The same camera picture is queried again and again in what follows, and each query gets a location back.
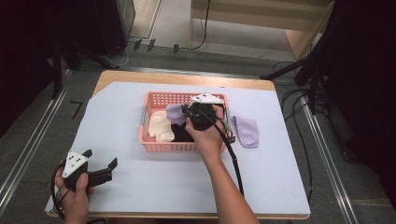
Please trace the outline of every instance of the lavender sock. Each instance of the lavender sock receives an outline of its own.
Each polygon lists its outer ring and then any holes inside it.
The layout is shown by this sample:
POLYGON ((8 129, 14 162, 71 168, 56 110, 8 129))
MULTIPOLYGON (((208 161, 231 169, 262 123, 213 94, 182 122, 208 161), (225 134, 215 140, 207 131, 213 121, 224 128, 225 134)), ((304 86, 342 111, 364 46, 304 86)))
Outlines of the lavender sock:
POLYGON ((238 138, 242 146, 252 148, 259 146, 259 129, 255 119, 244 119, 239 116, 231 118, 238 132, 238 138))
POLYGON ((181 105, 168 105, 165 108, 166 117, 171 120, 172 123, 178 124, 181 126, 184 122, 186 122, 186 117, 181 111, 181 105))

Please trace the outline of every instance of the black tape mark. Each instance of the black tape mark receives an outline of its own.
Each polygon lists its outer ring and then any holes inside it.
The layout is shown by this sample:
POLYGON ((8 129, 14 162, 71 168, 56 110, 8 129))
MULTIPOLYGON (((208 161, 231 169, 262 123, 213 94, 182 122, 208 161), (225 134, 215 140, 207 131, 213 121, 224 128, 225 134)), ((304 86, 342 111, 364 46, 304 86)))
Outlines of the black tape mark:
POLYGON ((136 41, 136 43, 134 43, 134 50, 139 49, 141 43, 142 43, 142 39, 139 39, 138 41, 136 41))
POLYGON ((178 45, 174 45, 174 53, 178 53, 178 45))
POLYGON ((78 105, 77 110, 76 110, 75 114, 72 117, 72 119, 75 119, 77 114, 78 114, 78 111, 81 109, 82 104, 84 104, 84 103, 83 102, 78 102, 78 101, 70 101, 70 104, 77 104, 78 105))
POLYGON ((152 51, 154 49, 154 43, 155 39, 150 39, 149 44, 148 44, 148 52, 152 51))

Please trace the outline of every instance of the pink plastic basket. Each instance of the pink plastic basket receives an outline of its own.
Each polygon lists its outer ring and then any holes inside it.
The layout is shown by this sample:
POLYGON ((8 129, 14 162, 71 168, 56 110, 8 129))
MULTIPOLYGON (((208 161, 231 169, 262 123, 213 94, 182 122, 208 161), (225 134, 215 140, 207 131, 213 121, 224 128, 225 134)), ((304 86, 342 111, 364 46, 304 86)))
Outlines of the pink plastic basket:
MULTIPOLYGON (((201 92, 153 92, 146 93, 143 103, 142 115, 140 118, 139 141, 149 152, 164 151, 195 151, 196 146, 193 142, 156 142, 155 137, 149 136, 149 118, 151 115, 160 110, 165 110, 167 105, 189 104, 190 98, 199 95, 201 92)), ((224 100, 226 111, 225 118, 228 121, 228 101, 223 94, 211 93, 214 96, 224 100)))

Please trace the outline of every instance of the white table surface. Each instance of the white table surface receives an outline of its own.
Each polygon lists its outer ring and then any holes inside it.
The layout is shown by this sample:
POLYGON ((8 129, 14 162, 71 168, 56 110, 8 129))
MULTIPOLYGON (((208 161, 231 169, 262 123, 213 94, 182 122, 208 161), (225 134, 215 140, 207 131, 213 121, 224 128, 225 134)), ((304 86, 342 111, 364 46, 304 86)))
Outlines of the white table surface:
MULTIPOLYGON (((92 149, 89 171, 115 158, 113 180, 95 187, 90 212, 139 217, 210 217, 216 205, 210 178, 197 152, 147 152, 138 141, 140 115, 148 91, 223 93, 231 117, 255 119, 260 145, 232 144, 245 197, 258 218, 308 218, 309 205, 275 91, 186 85, 114 82, 91 98, 71 148, 92 149)), ((236 182, 227 150, 222 159, 236 182)), ((48 212, 52 201, 46 207, 48 212)))

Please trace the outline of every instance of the black backdrop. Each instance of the black backdrop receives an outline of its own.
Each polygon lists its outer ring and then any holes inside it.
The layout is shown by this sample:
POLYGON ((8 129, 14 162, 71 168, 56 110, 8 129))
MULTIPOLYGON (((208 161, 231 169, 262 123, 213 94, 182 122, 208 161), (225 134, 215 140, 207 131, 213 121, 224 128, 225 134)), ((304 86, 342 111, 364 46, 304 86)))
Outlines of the black backdrop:
POLYGON ((332 19, 343 10, 318 63, 353 132, 345 146, 378 173, 396 208, 395 1, 337 1, 332 19))

